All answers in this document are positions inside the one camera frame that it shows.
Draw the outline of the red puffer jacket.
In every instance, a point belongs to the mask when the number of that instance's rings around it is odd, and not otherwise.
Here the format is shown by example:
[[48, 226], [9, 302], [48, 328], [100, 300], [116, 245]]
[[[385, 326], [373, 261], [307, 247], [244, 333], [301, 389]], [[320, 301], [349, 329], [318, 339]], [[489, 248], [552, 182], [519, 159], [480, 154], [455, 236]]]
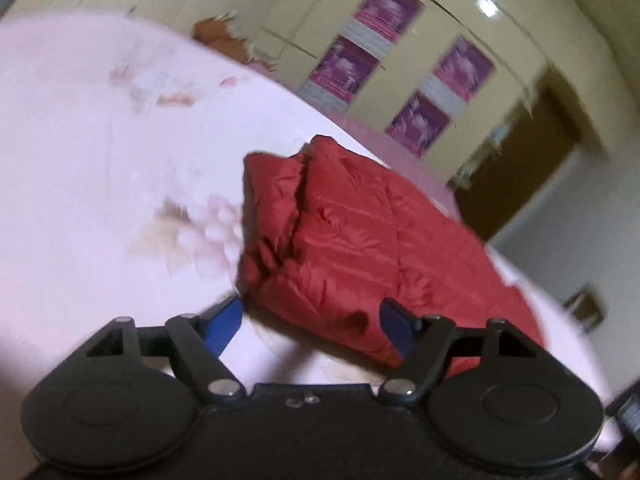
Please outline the red puffer jacket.
[[239, 282], [259, 307], [387, 367], [401, 361], [378, 317], [387, 298], [465, 327], [505, 318], [544, 339], [483, 242], [393, 170], [328, 136], [288, 157], [248, 154], [244, 168]]

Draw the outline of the wooden chair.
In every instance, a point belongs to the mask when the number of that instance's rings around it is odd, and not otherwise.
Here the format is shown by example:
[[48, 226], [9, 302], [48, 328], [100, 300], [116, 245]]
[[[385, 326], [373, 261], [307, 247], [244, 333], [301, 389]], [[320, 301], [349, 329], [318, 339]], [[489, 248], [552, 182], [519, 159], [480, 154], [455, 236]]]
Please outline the wooden chair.
[[584, 334], [590, 334], [598, 328], [608, 313], [597, 287], [592, 283], [583, 284], [563, 302], [563, 307], [577, 321]]

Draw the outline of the dark wooden door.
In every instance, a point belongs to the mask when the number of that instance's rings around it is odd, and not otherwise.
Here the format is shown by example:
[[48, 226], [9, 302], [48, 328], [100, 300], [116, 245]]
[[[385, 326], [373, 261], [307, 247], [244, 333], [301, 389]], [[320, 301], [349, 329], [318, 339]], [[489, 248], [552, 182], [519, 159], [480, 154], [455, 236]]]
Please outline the dark wooden door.
[[462, 221], [487, 242], [523, 209], [580, 143], [549, 89], [518, 106], [449, 180]]

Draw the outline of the white floral bed sheet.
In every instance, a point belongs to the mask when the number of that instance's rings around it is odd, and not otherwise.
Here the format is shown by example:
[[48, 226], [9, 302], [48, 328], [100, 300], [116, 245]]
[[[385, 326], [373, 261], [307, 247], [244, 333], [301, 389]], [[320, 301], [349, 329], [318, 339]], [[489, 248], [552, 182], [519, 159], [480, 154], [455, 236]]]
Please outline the white floral bed sheet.
[[245, 388], [164, 454], [126, 467], [39, 458], [36, 479], [597, 479], [569, 467], [482, 467], [387, 367], [282, 320], [242, 291], [244, 157], [291, 156], [333, 122], [291, 92], [163, 27], [63, 13], [1, 27], [1, 374], [35, 385], [119, 316], [139, 327], [239, 297], [219, 359]]

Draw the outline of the purple poster lower right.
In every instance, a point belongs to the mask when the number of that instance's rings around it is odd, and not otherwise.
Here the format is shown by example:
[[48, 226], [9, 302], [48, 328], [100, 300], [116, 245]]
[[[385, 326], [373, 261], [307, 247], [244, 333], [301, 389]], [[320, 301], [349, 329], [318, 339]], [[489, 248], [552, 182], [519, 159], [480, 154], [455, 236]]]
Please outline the purple poster lower right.
[[417, 158], [422, 158], [448, 127], [450, 117], [417, 91], [384, 132]]

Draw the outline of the purple poster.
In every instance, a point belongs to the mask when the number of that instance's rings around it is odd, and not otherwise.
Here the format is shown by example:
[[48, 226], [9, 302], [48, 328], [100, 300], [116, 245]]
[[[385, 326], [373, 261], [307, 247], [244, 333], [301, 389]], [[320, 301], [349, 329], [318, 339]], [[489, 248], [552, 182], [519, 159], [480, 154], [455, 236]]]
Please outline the purple poster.
[[422, 158], [448, 127], [450, 117], [417, 91], [384, 132], [417, 158]]
[[300, 95], [320, 110], [344, 113], [376, 66], [374, 55], [338, 36], [300, 88]]
[[420, 0], [363, 0], [354, 19], [394, 44], [423, 7]]
[[435, 66], [434, 75], [469, 102], [495, 71], [495, 63], [465, 36], [459, 36]]

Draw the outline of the purple poster upper right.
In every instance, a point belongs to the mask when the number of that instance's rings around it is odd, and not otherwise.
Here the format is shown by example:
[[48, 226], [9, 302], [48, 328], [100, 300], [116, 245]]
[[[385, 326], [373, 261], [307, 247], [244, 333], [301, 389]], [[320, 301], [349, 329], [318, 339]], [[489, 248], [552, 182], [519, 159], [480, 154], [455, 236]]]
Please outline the purple poster upper right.
[[495, 63], [465, 36], [459, 36], [435, 66], [434, 75], [469, 102], [495, 71]]

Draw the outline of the cream wardrobe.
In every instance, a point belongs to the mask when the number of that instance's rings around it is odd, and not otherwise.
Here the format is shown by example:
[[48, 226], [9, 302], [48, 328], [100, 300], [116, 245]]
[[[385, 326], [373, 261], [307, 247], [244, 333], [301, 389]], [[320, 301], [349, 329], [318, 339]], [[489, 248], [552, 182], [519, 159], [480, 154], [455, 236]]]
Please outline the cream wardrobe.
[[[348, 109], [321, 111], [344, 114], [390, 138], [385, 128], [408, 99], [421, 92], [450, 117], [448, 127], [419, 158], [443, 181], [450, 180], [518, 106], [531, 107], [546, 89], [565, 106], [584, 143], [602, 146], [586, 107], [587, 86], [580, 70], [604, 53], [606, 45], [573, 0], [420, 1], [423, 9], [393, 44], [354, 19], [363, 0], [279, 0], [259, 29], [255, 49], [303, 100], [300, 88], [338, 36], [374, 55], [378, 66]], [[496, 66], [469, 102], [434, 75], [459, 36]]]

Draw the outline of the purple poster lower left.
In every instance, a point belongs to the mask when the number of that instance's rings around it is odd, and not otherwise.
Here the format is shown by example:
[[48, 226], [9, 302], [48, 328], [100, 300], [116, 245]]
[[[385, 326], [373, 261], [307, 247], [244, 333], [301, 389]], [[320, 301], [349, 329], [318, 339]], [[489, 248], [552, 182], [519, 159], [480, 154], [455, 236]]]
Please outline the purple poster lower left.
[[376, 66], [374, 55], [338, 36], [300, 88], [300, 95], [320, 110], [344, 113]]

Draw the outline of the orange patterned pillow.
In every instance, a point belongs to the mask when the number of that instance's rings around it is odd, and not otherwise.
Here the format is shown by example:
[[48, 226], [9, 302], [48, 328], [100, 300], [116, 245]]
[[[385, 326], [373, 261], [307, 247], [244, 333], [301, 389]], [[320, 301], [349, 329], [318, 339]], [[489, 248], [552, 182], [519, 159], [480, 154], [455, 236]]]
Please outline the orange patterned pillow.
[[206, 18], [192, 27], [192, 38], [205, 47], [247, 65], [252, 60], [248, 40], [238, 36], [231, 28], [234, 17], [230, 15]]

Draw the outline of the purple poster upper left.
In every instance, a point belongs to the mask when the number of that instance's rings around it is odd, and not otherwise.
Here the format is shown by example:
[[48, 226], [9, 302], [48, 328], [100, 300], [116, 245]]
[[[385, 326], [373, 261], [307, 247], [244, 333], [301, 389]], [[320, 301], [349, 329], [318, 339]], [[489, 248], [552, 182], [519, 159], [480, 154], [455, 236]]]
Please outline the purple poster upper left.
[[423, 7], [420, 0], [363, 0], [354, 19], [394, 44]]

